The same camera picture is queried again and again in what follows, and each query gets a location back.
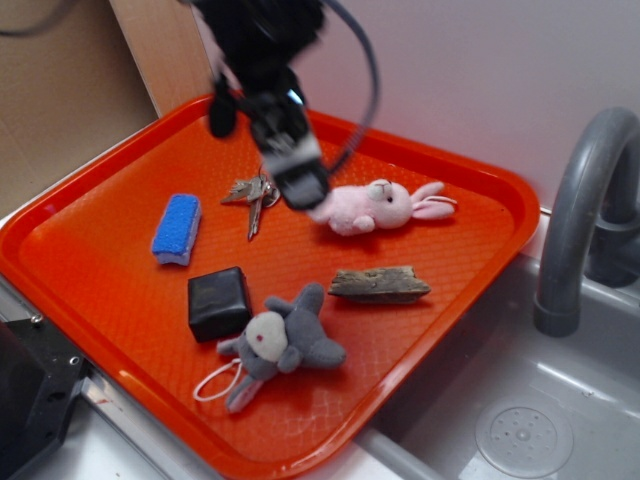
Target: piece of wood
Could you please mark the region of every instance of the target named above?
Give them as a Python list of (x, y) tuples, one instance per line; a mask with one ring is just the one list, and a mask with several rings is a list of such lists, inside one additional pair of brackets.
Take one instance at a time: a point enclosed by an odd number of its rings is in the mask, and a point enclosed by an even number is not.
[(338, 270), (329, 295), (360, 303), (414, 303), (431, 291), (411, 266)]

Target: sink drain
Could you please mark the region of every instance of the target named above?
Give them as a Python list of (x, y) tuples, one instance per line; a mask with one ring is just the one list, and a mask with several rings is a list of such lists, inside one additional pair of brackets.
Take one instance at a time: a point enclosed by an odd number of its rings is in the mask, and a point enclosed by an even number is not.
[(539, 478), (562, 467), (573, 449), (571, 426), (549, 402), (507, 397), (486, 408), (476, 442), (495, 468), (517, 478)]

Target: stuffed animal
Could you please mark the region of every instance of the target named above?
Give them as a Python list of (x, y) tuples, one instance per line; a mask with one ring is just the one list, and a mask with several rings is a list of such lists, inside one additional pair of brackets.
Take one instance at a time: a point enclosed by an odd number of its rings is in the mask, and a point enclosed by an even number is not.
[(411, 218), (437, 220), (453, 215), (456, 201), (437, 196), (443, 188), (442, 182), (432, 182), (410, 195), (402, 185), (384, 179), (365, 186), (338, 187), (307, 214), (344, 236), (398, 228)]
[[(240, 383), (230, 388), (225, 403), (230, 413), (241, 411), (264, 382), (279, 372), (291, 373), (298, 367), (331, 369), (344, 363), (346, 351), (327, 337), (320, 324), (318, 314), (323, 300), (324, 289), (317, 283), (305, 286), (293, 303), (269, 297), (265, 301), (268, 312), (252, 318), (239, 337), (218, 343), (218, 353), (238, 355), (242, 368), (247, 371)], [(194, 397), (197, 400), (218, 397), (203, 399), (198, 396), (204, 384), (217, 373), (196, 388)]]

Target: metal key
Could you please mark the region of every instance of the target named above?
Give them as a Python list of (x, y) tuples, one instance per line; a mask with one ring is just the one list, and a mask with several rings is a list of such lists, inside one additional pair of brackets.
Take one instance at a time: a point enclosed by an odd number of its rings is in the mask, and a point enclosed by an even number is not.
[(262, 207), (272, 207), (280, 198), (280, 191), (273, 185), (271, 185), (271, 182), (267, 180), (267, 176), (261, 174), (260, 178), (262, 181), (260, 196), (259, 198), (251, 202), (251, 208), (249, 210), (249, 240), (251, 240), (253, 236), (258, 233)]
[(264, 174), (253, 177), (249, 180), (236, 180), (236, 183), (229, 195), (220, 200), (220, 203), (230, 203), (245, 198), (247, 203), (252, 203), (262, 196), (262, 190), (267, 177)]

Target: black box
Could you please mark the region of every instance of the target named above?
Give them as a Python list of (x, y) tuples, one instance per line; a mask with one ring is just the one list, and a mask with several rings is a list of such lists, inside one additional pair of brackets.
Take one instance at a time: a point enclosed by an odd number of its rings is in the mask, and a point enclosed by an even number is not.
[(189, 328), (197, 342), (241, 333), (251, 317), (240, 267), (189, 279)]

